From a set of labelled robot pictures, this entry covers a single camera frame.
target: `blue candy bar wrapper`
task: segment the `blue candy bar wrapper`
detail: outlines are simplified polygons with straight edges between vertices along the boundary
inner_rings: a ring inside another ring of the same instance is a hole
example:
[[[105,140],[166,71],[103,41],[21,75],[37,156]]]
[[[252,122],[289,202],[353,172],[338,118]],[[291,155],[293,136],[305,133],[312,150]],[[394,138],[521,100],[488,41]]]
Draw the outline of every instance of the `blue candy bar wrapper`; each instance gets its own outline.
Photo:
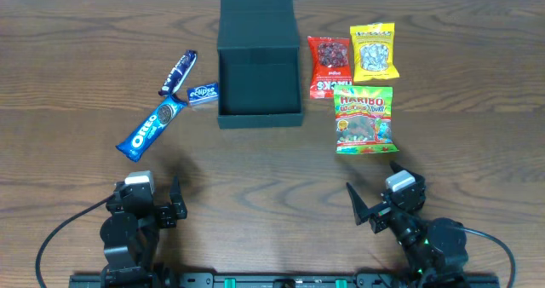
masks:
[[[188,49],[180,58],[180,61],[176,63],[172,71],[170,71],[169,76],[164,81],[163,87],[159,90],[159,95],[167,96],[176,93],[184,80],[186,80],[187,74],[191,71],[195,62],[197,62],[197,52]]]
[[[215,101],[218,99],[219,94],[218,83],[187,89],[187,99],[192,106],[207,101]]]
[[[116,148],[130,160],[138,162],[147,148],[167,128],[170,121],[186,106],[184,101],[178,100],[174,95],[168,95],[125,141],[116,145]]]

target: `dark green box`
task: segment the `dark green box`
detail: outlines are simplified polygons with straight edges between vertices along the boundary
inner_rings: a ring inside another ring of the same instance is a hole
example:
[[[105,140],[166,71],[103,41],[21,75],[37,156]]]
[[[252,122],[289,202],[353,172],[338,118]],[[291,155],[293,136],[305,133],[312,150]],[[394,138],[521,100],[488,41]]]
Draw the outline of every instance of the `dark green box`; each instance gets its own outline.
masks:
[[[221,0],[221,129],[301,126],[293,0]]]

